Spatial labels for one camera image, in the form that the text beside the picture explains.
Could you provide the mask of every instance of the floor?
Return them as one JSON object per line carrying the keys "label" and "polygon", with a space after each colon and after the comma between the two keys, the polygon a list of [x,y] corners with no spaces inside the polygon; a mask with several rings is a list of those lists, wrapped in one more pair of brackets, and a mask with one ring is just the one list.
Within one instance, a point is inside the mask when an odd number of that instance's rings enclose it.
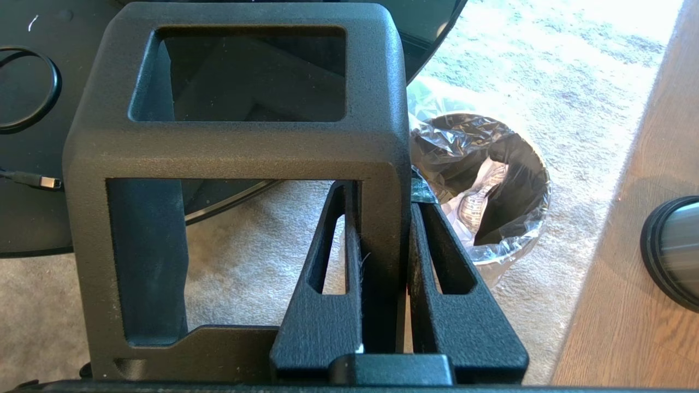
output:
{"label": "floor", "polygon": [[467,89],[436,91],[527,136],[547,163],[544,234],[492,291],[529,351],[527,385],[552,380],[682,1],[552,4],[469,0],[421,72]]}
{"label": "floor", "polygon": [[699,193],[699,2],[688,0],[587,277],[555,385],[699,387],[699,314],[667,298],[639,238],[660,203]]}

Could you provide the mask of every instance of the rectangular opening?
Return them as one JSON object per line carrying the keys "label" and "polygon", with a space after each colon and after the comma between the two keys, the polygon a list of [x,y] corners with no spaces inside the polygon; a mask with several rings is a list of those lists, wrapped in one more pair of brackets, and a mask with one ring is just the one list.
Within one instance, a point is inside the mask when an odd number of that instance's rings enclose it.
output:
{"label": "rectangular opening", "polygon": [[405,288],[405,324],[403,325],[403,353],[415,353],[412,344],[412,312],[410,311],[410,291]]}
{"label": "rectangular opening", "polygon": [[[185,227],[187,214],[200,217],[193,209],[224,206],[231,195],[222,190],[237,190],[240,182],[255,180],[107,180],[130,345],[171,345],[208,324],[281,324],[333,181],[279,182]],[[335,259],[343,218],[331,217]],[[323,292],[344,293],[344,266],[331,262],[324,279]]]}
{"label": "rectangular opening", "polygon": [[345,116],[340,27],[166,28],[145,56],[135,121],[335,122]]}

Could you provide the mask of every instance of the wooden surface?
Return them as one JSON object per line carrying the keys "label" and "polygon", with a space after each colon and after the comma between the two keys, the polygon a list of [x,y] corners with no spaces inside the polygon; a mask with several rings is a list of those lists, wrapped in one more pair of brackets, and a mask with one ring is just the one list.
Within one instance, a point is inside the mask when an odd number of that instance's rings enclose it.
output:
{"label": "wooden surface", "polygon": [[686,0],[555,385],[699,387],[699,314],[655,286],[639,249],[643,222],[657,205],[699,194],[698,134],[699,1]]}

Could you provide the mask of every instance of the black base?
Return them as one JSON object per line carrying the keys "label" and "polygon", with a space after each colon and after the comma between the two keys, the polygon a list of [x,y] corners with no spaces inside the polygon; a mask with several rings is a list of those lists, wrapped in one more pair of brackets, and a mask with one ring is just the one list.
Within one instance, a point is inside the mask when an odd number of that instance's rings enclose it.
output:
{"label": "black base", "polygon": [[653,210],[641,231],[641,257],[651,278],[665,294],[681,306],[699,313],[699,299],[678,285],[672,274],[661,263],[661,235],[665,221],[678,208],[697,202],[699,202],[699,196],[683,196],[667,201]]}

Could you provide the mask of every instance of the black cable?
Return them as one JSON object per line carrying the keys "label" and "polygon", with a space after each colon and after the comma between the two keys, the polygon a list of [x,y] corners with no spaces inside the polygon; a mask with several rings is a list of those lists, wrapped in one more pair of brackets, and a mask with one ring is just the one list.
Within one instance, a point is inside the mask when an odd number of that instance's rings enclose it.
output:
{"label": "black cable", "polygon": [[[0,46],[0,52],[16,52],[14,55],[0,61],[0,67],[23,56],[35,56],[42,59],[46,65],[48,65],[51,71],[51,89],[41,105],[34,110],[34,112],[22,117],[19,120],[0,123],[0,135],[14,134],[22,131],[24,128],[34,124],[35,122],[38,122],[46,113],[48,113],[49,110],[51,110],[53,105],[56,103],[59,94],[61,93],[61,74],[58,72],[56,64],[54,64],[51,59],[27,47],[19,45],[5,45]],[[63,187],[60,179],[49,178],[36,173],[8,171],[3,168],[0,168],[0,178],[12,180],[18,184],[28,185],[30,187],[40,188],[42,190],[60,190]]]}
{"label": "black cable", "polygon": [[49,178],[36,173],[20,171],[7,171],[0,168],[0,178],[12,180],[17,184],[28,185],[30,187],[41,188],[42,190],[60,190],[63,183],[60,179]]}
{"label": "black cable", "polygon": [[[41,105],[36,110],[34,110],[34,112],[18,120],[0,123],[0,134],[14,134],[16,132],[22,131],[25,127],[28,127],[29,125],[38,122],[46,113],[48,113],[49,110],[51,110],[61,92],[61,73],[58,72],[58,67],[56,67],[56,64],[54,64],[54,62],[51,59],[25,46],[0,46],[0,52],[18,52],[22,54],[13,57],[13,59],[22,56],[38,57],[39,59],[42,59],[51,70],[51,89],[49,90],[48,94],[46,95],[46,98],[44,98]],[[7,62],[0,62],[0,67],[2,67],[4,64],[7,64]]]}

